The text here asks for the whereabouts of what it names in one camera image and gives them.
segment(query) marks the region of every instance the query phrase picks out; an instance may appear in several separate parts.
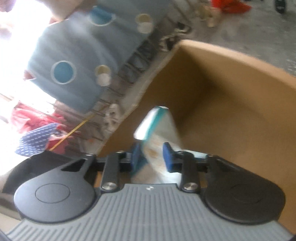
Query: blue patterned fabric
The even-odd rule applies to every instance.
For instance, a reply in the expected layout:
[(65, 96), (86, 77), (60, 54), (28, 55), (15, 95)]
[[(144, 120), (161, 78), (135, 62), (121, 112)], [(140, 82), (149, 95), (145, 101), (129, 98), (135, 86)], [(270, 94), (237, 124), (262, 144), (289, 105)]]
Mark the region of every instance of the blue patterned fabric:
[(15, 153), (21, 156), (33, 156), (45, 151), (50, 136), (59, 123), (51, 123), (24, 134)]
[(100, 86), (96, 67), (106, 65), (110, 77), (116, 75), (153, 31), (139, 16), (149, 16), (148, 26), (155, 26), (169, 3), (99, 0), (89, 13), (76, 12), (68, 20), (50, 25), (28, 63), (27, 70), (35, 77), (32, 82), (69, 107), (88, 112), (106, 88)]

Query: metal bolt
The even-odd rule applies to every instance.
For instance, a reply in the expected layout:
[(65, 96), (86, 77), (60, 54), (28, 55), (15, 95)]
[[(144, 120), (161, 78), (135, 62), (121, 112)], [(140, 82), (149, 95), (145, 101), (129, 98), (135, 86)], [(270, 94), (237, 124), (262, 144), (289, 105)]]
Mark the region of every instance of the metal bolt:
[(186, 183), (183, 187), (188, 191), (193, 191), (198, 188), (198, 185), (196, 183)]
[(117, 185), (115, 183), (104, 183), (102, 185), (102, 188), (105, 189), (105, 190), (114, 190), (117, 188)]

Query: cardboard box wall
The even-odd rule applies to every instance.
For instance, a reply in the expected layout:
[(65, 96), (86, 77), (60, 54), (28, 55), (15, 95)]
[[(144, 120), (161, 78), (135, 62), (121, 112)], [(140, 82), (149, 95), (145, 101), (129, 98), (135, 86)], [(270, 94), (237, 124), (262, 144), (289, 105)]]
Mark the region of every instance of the cardboard box wall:
[(184, 40), (140, 91), (100, 156), (128, 150), (156, 105), (170, 109), (183, 148), (213, 153), (279, 185), (279, 219), (296, 233), (296, 78), (253, 57)]

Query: concrete floor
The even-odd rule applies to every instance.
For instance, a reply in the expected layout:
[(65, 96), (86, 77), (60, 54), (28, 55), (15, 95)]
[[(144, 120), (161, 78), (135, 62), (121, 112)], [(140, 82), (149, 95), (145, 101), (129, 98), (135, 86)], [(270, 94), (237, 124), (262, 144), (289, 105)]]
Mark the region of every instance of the concrete floor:
[(296, 5), (287, 1), (285, 15), (275, 11), (271, 0), (248, 1), (248, 13), (224, 14), (216, 28), (194, 18), (190, 38), (246, 53), (296, 76)]

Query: pink cloth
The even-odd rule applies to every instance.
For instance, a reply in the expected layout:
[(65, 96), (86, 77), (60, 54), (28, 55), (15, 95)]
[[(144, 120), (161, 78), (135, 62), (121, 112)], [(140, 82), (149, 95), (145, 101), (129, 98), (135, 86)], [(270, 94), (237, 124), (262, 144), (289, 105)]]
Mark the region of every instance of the pink cloth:
[(20, 134), (27, 133), (50, 123), (62, 123), (64, 118), (53, 114), (56, 118), (44, 115), (34, 108), (19, 102), (13, 109), (10, 124)]

